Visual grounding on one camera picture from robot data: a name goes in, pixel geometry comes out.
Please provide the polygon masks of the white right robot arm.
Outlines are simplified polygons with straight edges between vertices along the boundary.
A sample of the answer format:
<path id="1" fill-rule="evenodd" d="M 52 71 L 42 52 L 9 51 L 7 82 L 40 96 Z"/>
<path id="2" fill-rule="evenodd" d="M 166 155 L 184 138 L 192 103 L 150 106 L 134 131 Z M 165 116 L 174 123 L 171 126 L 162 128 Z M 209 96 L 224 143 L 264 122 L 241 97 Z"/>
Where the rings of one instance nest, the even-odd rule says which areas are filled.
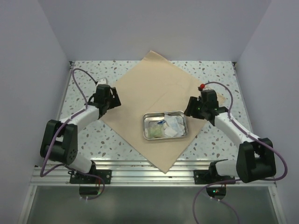
<path id="1" fill-rule="evenodd" d="M 276 174 L 275 156 L 268 138 L 251 134 L 231 115 L 228 108 L 219 106 L 214 90 L 204 90 L 199 97 L 190 97 L 185 116 L 204 119 L 221 130 L 238 149 L 237 159 L 211 162 L 208 171 L 194 171 L 196 183 L 231 182 L 238 177 L 244 183 L 265 179 Z"/>

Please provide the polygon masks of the green yellow packet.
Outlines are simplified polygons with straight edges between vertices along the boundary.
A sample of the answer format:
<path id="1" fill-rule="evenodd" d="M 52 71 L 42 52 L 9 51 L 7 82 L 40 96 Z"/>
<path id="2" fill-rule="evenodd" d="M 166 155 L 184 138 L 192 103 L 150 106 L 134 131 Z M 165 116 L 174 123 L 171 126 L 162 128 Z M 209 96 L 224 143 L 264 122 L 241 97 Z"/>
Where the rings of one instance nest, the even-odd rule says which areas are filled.
<path id="1" fill-rule="evenodd" d="M 159 125 L 152 126 L 148 128 L 147 134 L 149 139 L 162 138 L 164 137 L 164 129 Z"/>

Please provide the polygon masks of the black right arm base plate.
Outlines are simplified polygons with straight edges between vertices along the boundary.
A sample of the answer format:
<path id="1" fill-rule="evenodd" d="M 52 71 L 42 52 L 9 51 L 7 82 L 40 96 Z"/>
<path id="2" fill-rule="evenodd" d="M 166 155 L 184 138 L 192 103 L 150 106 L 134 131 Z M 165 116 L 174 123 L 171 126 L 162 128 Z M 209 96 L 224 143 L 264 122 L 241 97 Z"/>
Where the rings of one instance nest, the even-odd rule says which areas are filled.
<path id="1" fill-rule="evenodd" d="M 221 181 L 234 180 L 234 177 L 220 176 L 218 174 L 211 174 L 208 170 L 194 170 L 193 171 L 194 183 L 195 184 L 211 184 Z"/>

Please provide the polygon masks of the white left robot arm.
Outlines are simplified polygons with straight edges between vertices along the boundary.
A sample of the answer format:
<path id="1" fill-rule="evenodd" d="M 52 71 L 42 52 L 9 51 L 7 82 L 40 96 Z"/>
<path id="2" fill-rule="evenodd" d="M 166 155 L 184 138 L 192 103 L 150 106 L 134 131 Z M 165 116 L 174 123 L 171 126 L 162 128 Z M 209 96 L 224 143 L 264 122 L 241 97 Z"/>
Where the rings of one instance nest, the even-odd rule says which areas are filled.
<path id="1" fill-rule="evenodd" d="M 85 99 L 81 110 L 65 119 L 48 121 L 40 149 L 44 158 L 40 176 L 46 176 L 59 166 L 67 166 L 81 173 L 80 177 L 86 183 L 94 182 L 97 171 L 92 168 L 93 162 L 78 154 L 78 133 L 118 106 L 121 102 L 116 88 L 99 84 L 96 92 Z"/>

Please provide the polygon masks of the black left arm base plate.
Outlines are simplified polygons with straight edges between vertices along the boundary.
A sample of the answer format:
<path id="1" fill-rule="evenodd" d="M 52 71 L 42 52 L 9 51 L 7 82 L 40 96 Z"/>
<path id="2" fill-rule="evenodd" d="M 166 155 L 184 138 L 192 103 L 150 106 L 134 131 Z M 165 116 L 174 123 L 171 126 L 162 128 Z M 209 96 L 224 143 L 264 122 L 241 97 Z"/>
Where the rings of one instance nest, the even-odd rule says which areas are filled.
<path id="1" fill-rule="evenodd" d="M 70 175 L 71 184 L 110 184 L 112 178 L 112 170 L 97 169 L 95 165 L 92 165 L 89 173 L 80 173 L 71 169 L 68 174 Z"/>

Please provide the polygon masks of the stainless steel tray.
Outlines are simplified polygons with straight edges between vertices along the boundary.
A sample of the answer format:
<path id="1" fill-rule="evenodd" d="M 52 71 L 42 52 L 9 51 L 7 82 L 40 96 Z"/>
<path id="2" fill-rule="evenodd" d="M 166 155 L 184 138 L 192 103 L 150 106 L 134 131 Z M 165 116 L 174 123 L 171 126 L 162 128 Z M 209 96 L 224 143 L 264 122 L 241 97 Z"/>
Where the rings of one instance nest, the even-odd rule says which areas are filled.
<path id="1" fill-rule="evenodd" d="M 184 120 L 184 126 L 185 126 L 185 136 L 182 137 L 162 137 L 162 138 L 154 138 L 154 139 L 149 139 L 148 138 L 148 134 L 147 134 L 147 130 L 149 127 L 152 126 L 157 126 L 157 122 L 160 120 L 164 119 L 165 115 L 169 115 L 169 116 L 180 116 L 183 118 Z M 186 120 L 186 116 L 184 115 L 184 113 L 182 111 L 171 111 L 171 112 L 151 112 L 151 113 L 146 113 L 143 116 L 143 135 L 145 137 L 145 139 L 147 140 L 164 140 L 164 139 L 175 139 L 175 138 L 184 138 L 188 135 L 188 125 L 187 125 L 187 120 Z"/>

